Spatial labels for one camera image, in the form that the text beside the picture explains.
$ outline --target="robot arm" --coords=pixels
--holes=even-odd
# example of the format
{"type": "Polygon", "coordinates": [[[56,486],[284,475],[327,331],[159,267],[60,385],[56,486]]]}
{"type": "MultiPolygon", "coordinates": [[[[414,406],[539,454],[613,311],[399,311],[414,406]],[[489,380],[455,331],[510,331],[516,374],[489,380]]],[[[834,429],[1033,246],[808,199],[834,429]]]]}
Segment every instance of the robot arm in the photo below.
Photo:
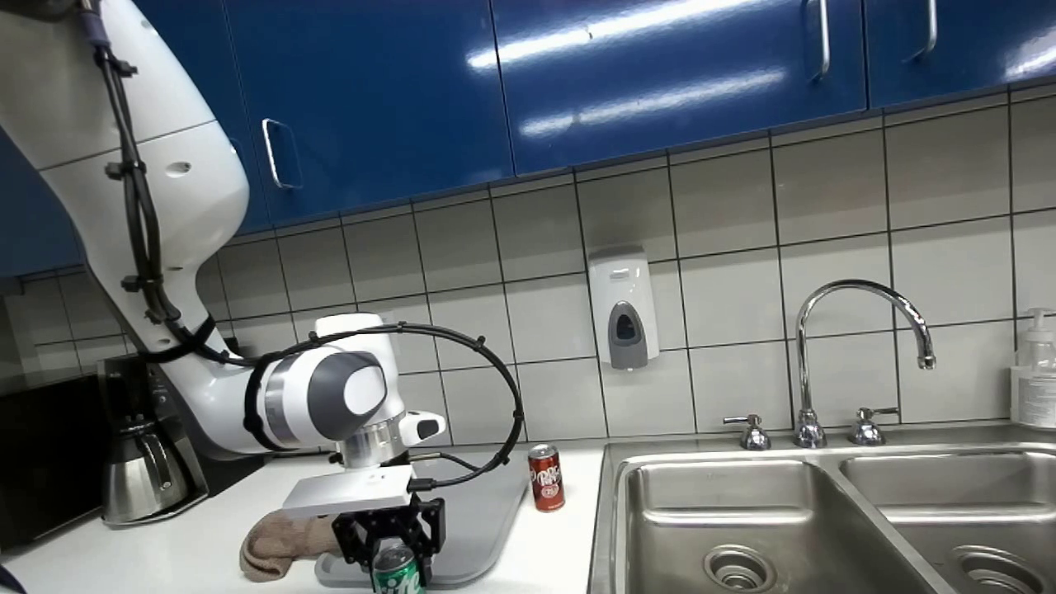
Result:
{"type": "MultiPolygon", "coordinates": [[[[4,0],[0,10],[63,15],[60,0],[4,0]]],[[[198,97],[188,74],[145,23],[131,0],[107,0],[99,14],[111,52],[136,76],[122,80],[131,107],[136,153],[145,163],[159,220],[159,271],[177,325],[198,337],[185,352],[159,321],[145,289],[136,288],[136,244],[128,242],[122,185],[126,146],[115,124],[111,88],[93,61],[81,21],[24,21],[0,14],[0,124],[35,165],[69,210],[88,267],[143,352],[162,359],[162,374],[185,398],[200,437],[232,454],[266,449],[334,449],[334,441],[371,441],[359,432],[388,426],[388,449],[351,449],[352,466],[379,466],[404,447],[442,432],[439,415],[410,415],[397,391],[397,356],[386,337],[348,337],[320,351],[289,352],[246,370],[223,352],[203,304],[198,267],[235,237],[246,209],[245,169],[198,97]]],[[[320,321],[316,332],[377,326],[379,316],[320,321]]]]}

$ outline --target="white tile wall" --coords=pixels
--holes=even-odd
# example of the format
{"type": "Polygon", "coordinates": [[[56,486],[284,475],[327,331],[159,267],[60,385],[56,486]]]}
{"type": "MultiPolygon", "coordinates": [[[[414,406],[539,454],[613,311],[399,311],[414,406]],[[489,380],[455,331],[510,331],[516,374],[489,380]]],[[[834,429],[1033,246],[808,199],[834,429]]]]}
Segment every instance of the white tile wall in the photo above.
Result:
{"type": "MultiPolygon", "coordinates": [[[[482,332],[510,364],[528,438],[793,426],[795,311],[834,278],[904,289],[933,325],[937,370],[885,300],[827,298],[808,326],[826,426],[902,404],[902,422],[1001,418],[1013,316],[1056,304],[1056,85],[805,130],[613,169],[324,220],[232,244],[203,304],[251,351],[305,340],[324,314],[482,332]],[[642,246],[663,356],[597,364],[584,264],[642,246]]],[[[128,351],[80,271],[4,295],[29,382],[128,351]]],[[[450,415],[453,441],[497,441],[509,393],[475,356],[397,337],[405,404],[450,415]]]]}

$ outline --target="faucet handle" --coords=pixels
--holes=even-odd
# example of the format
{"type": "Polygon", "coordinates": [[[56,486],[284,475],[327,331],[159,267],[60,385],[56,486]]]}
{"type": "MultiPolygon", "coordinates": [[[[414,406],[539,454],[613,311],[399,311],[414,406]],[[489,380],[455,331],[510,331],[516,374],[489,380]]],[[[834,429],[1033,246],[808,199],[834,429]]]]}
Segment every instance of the faucet handle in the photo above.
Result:
{"type": "Polygon", "coordinates": [[[851,441],[858,441],[858,447],[885,447],[889,441],[882,426],[874,422],[874,415],[898,415],[898,406],[889,406],[889,410],[862,406],[858,422],[851,429],[851,441]]]}
{"type": "Polygon", "coordinates": [[[768,449],[763,415],[727,415],[724,426],[746,426],[746,432],[740,437],[742,449],[768,449]]]}

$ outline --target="countertop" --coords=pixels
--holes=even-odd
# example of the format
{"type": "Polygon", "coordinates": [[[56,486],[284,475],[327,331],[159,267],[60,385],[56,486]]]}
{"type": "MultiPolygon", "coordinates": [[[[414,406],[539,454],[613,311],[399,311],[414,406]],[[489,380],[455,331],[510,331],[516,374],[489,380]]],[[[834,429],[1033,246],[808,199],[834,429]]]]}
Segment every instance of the countertop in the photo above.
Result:
{"type": "MultiPolygon", "coordinates": [[[[510,539],[482,582],[460,587],[469,594],[568,594],[587,591],[592,539],[597,509],[597,475],[605,449],[561,449],[568,503],[561,510],[536,510],[526,499],[510,539]]],[[[240,579],[239,547],[246,529],[275,510],[289,486],[306,475],[324,475],[334,466],[320,458],[271,462],[227,491],[200,503],[198,509],[162,521],[111,530],[99,519],[77,525],[8,569],[29,594],[306,594],[331,591],[312,579],[312,565],[300,562],[284,582],[253,584],[240,579]]]]}

